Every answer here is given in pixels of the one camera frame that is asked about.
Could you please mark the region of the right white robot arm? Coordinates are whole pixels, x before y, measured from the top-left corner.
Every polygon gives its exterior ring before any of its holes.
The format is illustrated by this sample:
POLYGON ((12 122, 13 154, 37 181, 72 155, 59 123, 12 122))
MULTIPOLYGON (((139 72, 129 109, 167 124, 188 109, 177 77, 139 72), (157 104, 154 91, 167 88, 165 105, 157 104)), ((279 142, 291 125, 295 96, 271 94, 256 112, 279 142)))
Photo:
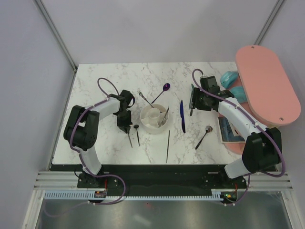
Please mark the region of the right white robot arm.
POLYGON ((285 161, 279 129, 268 128, 255 119, 230 91, 220 89, 214 76, 201 77, 194 83, 203 95, 200 101, 205 109, 224 116, 245 140, 242 157, 224 167, 224 172, 218 176, 219 184, 228 188, 235 183, 236 177, 265 173, 267 168, 278 164, 282 165, 282 171, 277 177, 283 176, 285 161))

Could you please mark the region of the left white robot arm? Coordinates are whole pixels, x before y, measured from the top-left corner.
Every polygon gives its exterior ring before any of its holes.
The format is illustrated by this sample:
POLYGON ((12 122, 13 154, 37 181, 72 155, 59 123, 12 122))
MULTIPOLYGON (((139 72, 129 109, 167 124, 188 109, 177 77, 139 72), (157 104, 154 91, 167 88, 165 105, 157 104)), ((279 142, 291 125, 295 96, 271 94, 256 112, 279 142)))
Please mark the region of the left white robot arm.
POLYGON ((64 129, 63 137, 71 150, 78 153, 83 171, 93 187, 101 187, 105 177, 99 173, 102 165, 95 150, 99 122, 110 116, 116 116, 117 127, 126 134, 130 133, 132 114, 129 110, 135 103, 130 91, 122 90, 119 95, 110 94, 105 100, 88 108, 75 105, 64 129))

